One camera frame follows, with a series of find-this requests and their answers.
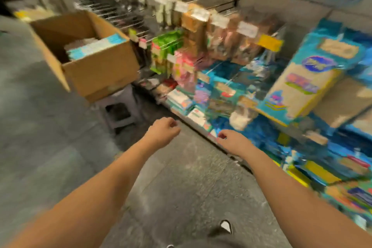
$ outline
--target person's left hand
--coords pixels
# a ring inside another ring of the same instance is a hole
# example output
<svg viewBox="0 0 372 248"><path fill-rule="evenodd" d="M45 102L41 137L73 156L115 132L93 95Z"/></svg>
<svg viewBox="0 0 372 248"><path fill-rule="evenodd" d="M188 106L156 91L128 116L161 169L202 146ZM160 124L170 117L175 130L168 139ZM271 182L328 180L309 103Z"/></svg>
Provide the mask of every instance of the person's left hand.
<svg viewBox="0 0 372 248"><path fill-rule="evenodd" d="M148 129L143 139L150 143L155 151L167 146L181 132L173 118L161 118Z"/></svg>

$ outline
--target hand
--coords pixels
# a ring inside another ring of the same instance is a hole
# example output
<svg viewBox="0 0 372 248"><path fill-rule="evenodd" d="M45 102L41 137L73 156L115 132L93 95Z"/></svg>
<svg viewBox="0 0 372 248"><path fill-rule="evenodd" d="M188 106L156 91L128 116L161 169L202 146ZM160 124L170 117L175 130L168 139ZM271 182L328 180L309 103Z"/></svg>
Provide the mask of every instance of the hand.
<svg viewBox="0 0 372 248"><path fill-rule="evenodd" d="M234 130L221 130L218 134L217 143L230 154L239 156L246 161L252 152L258 150L248 138Z"/></svg>
<svg viewBox="0 0 372 248"><path fill-rule="evenodd" d="M161 118L149 127L143 139L154 147L155 151L167 146L181 132L173 118Z"/></svg>

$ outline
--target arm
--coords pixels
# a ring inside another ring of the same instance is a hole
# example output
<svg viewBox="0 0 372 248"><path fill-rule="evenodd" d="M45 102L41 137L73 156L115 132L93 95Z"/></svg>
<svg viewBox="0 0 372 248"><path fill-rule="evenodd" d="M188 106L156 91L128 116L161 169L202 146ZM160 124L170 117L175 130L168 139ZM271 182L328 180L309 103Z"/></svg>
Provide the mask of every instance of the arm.
<svg viewBox="0 0 372 248"><path fill-rule="evenodd" d="M371 246L372 236L287 175L243 135L223 130L218 142L251 166L279 226L293 247Z"/></svg>
<svg viewBox="0 0 372 248"><path fill-rule="evenodd" d="M179 133L174 119L157 120L139 142L26 227L8 248L99 247L147 159Z"/></svg>

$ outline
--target open cardboard box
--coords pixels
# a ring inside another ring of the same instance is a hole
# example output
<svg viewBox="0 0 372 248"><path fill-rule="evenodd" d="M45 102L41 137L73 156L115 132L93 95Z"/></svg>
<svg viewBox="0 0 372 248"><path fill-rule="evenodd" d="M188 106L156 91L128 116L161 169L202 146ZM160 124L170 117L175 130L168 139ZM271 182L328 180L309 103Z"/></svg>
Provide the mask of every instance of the open cardboard box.
<svg viewBox="0 0 372 248"><path fill-rule="evenodd" d="M90 103L116 92L138 77L139 65L129 38L109 22L88 11L30 23L45 60L67 91L71 85ZM70 61L66 44L86 38L119 34L127 41L77 61Z"/></svg>

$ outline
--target blue cartoon character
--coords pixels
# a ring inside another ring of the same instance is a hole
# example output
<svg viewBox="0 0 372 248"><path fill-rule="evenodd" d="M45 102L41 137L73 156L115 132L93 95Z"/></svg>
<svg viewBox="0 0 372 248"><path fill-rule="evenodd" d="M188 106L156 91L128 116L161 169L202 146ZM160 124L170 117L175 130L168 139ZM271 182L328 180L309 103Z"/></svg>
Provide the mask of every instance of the blue cartoon character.
<svg viewBox="0 0 372 248"><path fill-rule="evenodd" d="M283 104L282 90L273 92L266 100L265 105L275 111L285 110L287 107Z"/></svg>

